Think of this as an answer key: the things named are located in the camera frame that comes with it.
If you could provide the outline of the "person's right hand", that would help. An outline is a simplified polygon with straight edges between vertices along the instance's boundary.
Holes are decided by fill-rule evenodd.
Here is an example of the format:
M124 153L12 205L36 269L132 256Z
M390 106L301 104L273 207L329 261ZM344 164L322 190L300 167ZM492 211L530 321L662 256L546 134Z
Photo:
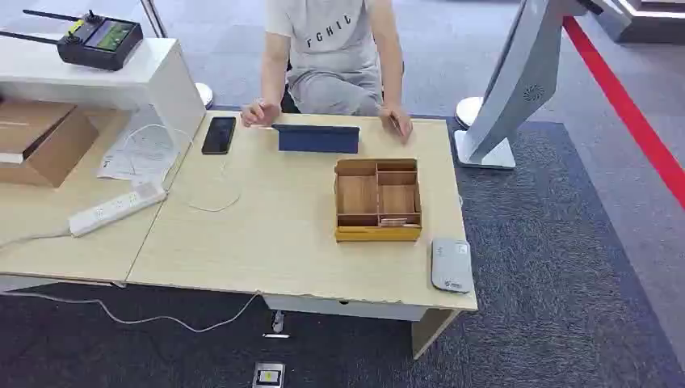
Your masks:
M245 127L271 127L281 113L281 106L278 103L258 99L242 108L242 125Z

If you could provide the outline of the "person's left hand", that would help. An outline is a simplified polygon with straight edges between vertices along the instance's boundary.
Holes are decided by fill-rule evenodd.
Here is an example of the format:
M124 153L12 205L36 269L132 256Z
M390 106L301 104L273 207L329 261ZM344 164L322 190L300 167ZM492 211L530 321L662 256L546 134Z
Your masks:
M402 144L406 144L413 132L411 118L404 110L391 103L384 103L380 108L380 120L385 129L394 134Z

